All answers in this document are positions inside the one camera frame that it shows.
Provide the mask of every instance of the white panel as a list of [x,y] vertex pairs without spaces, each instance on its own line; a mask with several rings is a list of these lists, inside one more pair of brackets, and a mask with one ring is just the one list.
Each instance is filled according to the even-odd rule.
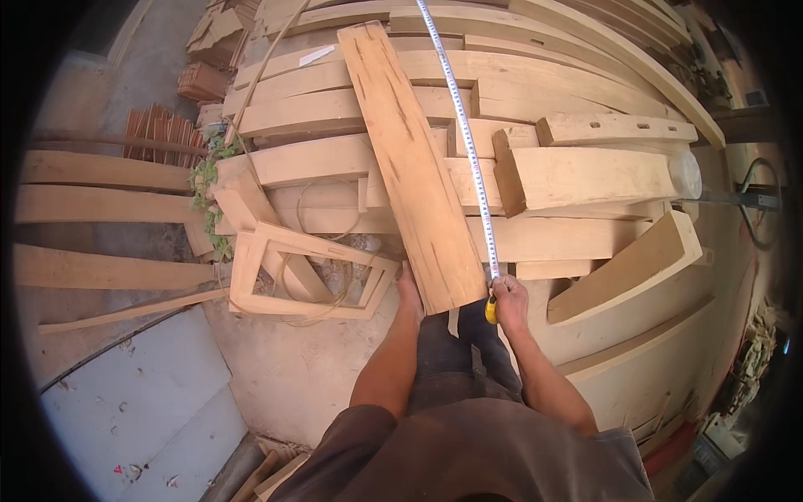
[[118,500],[134,477],[129,465],[151,462],[230,378],[197,306],[89,361],[42,401],[89,486]]
[[[120,499],[196,502],[248,432],[229,386],[198,411]],[[175,479],[175,487],[169,487]]]

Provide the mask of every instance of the dark pants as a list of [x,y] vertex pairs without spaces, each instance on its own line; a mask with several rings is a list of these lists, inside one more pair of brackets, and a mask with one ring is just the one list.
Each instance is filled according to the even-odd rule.
[[478,300],[460,308],[458,337],[449,333],[449,312],[424,318],[408,414],[468,398],[522,402],[521,380],[496,326],[485,319],[485,303]]

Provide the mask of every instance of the person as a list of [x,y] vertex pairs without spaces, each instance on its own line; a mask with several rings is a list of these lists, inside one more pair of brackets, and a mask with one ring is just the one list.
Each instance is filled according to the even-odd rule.
[[349,408],[271,502],[653,498],[630,430],[599,433],[530,335],[516,278],[492,288],[520,379],[485,300],[460,308],[453,337],[448,312],[424,317],[407,262],[397,285],[396,316]]

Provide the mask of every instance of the dark t-shirt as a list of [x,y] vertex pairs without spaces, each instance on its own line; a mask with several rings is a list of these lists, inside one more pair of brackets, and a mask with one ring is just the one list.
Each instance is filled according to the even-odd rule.
[[653,498],[630,430],[583,438],[517,402],[476,398],[398,422],[379,406],[348,408],[270,501],[475,494],[550,502]]

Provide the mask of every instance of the rectangular wooden frame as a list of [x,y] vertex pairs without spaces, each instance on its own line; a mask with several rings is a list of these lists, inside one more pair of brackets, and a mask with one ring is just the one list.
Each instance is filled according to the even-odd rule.
[[[255,295],[253,291],[259,273],[259,265],[268,249],[319,258],[344,259],[371,267],[357,306],[333,308],[329,304],[313,304],[274,296]],[[255,232],[241,231],[238,233],[231,277],[231,299],[246,312],[258,314],[368,320],[393,281],[399,265],[399,262],[381,258],[366,251],[267,222],[258,222]]]

